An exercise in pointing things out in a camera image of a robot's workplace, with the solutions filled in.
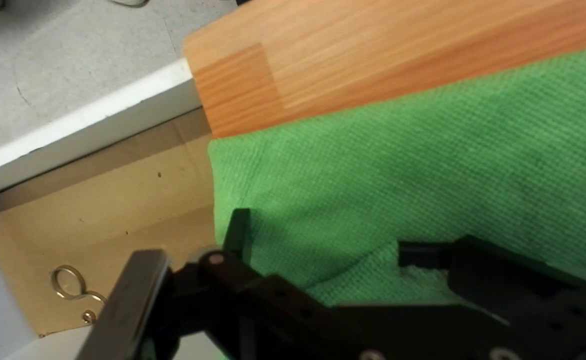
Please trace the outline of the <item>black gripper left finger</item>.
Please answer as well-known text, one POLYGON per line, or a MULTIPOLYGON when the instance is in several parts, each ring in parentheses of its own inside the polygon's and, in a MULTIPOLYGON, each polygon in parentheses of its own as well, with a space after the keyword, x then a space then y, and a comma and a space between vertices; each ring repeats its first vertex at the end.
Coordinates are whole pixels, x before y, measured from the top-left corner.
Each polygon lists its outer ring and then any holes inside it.
POLYGON ((248 265, 251 215, 235 209, 220 250, 170 272, 153 305, 141 360, 172 360, 204 332, 230 360, 335 360, 346 354, 325 307, 248 265))

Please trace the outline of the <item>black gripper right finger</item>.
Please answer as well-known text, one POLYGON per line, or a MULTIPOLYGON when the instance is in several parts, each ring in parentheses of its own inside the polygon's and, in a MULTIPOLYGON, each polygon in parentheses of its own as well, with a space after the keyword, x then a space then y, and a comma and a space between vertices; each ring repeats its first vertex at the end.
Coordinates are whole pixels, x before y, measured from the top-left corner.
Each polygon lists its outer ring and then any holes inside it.
POLYGON ((505 323, 520 360, 586 360, 586 280, 474 237, 400 241, 398 266, 446 270, 451 293, 505 323))

